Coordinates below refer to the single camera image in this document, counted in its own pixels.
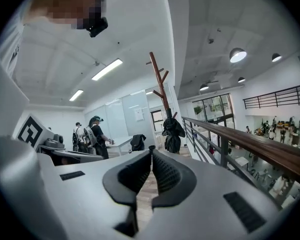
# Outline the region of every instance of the ceiling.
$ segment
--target ceiling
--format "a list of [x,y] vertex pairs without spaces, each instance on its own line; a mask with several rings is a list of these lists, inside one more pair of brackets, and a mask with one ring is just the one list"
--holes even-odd
[[[146,66],[151,51],[161,68],[173,68],[164,0],[107,0],[106,17],[109,27],[95,38],[44,18],[25,27],[13,79],[30,103],[86,107],[140,77],[151,76],[155,86],[153,67]],[[117,58],[122,65],[91,80]],[[84,93],[69,101],[79,89]]]
[[[229,53],[236,47],[244,49],[247,57],[230,63]],[[239,77],[250,80],[272,67],[273,53],[284,59],[297,51],[299,27],[277,0],[189,0],[178,99],[198,95],[206,82],[218,81],[208,84],[207,93],[238,86]]]

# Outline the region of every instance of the black railing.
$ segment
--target black railing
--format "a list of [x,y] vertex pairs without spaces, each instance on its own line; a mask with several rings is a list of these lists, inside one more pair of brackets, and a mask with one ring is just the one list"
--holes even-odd
[[[224,168],[227,168],[229,163],[242,179],[260,189],[271,199],[273,199],[273,197],[269,194],[269,190],[265,189],[258,179],[255,179],[253,175],[250,174],[248,167],[243,168],[235,159],[228,155],[229,143],[238,145],[251,152],[254,156],[258,156],[270,163],[272,166],[282,169],[292,179],[300,183],[300,149],[214,123],[199,121],[188,117],[182,117],[182,120],[186,137],[201,161]],[[218,135],[221,139],[221,145],[213,143],[209,137],[204,136],[195,129],[193,125],[197,125],[208,132]],[[219,161],[210,153],[210,146],[220,154]]]
[[245,109],[260,109],[292,104],[300,105],[300,85],[251,98],[245,98],[243,101]]

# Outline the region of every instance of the wooden coat rack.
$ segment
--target wooden coat rack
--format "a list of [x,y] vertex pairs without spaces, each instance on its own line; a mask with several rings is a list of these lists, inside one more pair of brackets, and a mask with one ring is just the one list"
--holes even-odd
[[171,123],[171,121],[172,121],[171,119],[174,119],[176,117],[176,115],[178,114],[178,112],[175,112],[174,115],[172,116],[171,108],[169,107],[166,91],[164,88],[164,81],[166,80],[169,71],[166,70],[163,77],[161,78],[160,72],[164,71],[164,69],[162,68],[159,70],[154,53],[151,51],[149,54],[150,54],[151,61],[147,62],[146,65],[152,64],[154,73],[156,76],[156,80],[157,80],[159,88],[160,88],[160,93],[157,92],[156,90],[153,90],[153,93],[158,95],[161,98],[164,109],[165,109],[166,118],[167,118],[168,122]]

